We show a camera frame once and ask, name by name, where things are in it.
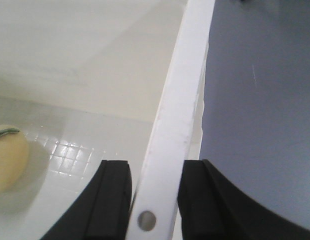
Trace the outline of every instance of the blue-gray background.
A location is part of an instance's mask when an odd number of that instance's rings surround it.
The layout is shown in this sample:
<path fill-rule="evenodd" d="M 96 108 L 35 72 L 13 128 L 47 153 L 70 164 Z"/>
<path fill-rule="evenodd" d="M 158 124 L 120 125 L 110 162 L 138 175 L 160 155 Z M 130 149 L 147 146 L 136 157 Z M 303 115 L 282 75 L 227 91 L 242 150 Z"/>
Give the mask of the blue-gray background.
<path fill-rule="evenodd" d="M 310 229 L 310 0 L 217 0 L 201 159 Z"/>

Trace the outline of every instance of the bathtub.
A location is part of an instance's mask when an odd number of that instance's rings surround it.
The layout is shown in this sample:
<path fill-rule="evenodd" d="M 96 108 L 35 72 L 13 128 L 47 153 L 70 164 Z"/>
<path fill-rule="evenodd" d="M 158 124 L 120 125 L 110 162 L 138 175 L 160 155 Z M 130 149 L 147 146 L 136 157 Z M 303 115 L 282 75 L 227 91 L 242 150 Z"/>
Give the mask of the bathtub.
<path fill-rule="evenodd" d="M 103 159 L 127 160 L 136 188 L 187 6 L 0 0 L 0 124 L 18 126 L 30 144 L 24 174 L 0 194 L 1 240 L 40 239 Z M 201 147 L 199 86 L 189 159 Z"/>

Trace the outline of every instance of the white bathtub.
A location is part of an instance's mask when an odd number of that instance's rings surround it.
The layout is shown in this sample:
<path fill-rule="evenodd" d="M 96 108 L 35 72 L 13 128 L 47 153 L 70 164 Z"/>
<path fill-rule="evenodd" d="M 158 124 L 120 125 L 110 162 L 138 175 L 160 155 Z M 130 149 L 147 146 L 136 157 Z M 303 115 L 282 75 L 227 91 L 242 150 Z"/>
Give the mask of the white bathtub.
<path fill-rule="evenodd" d="M 186 2 L 0 0 L 0 124 L 20 127 L 31 151 L 0 194 L 1 240 L 39 239 L 102 159 L 128 160 L 135 189 Z M 196 111 L 189 159 L 201 94 Z"/>

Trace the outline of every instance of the gray surface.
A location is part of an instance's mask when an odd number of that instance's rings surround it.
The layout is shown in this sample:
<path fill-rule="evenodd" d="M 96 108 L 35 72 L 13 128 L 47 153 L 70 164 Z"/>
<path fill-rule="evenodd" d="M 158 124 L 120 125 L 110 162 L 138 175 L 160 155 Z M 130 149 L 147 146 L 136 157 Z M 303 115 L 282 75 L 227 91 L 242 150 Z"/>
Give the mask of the gray surface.
<path fill-rule="evenodd" d="M 201 159 L 310 229 L 310 0 L 216 1 L 203 132 Z"/>

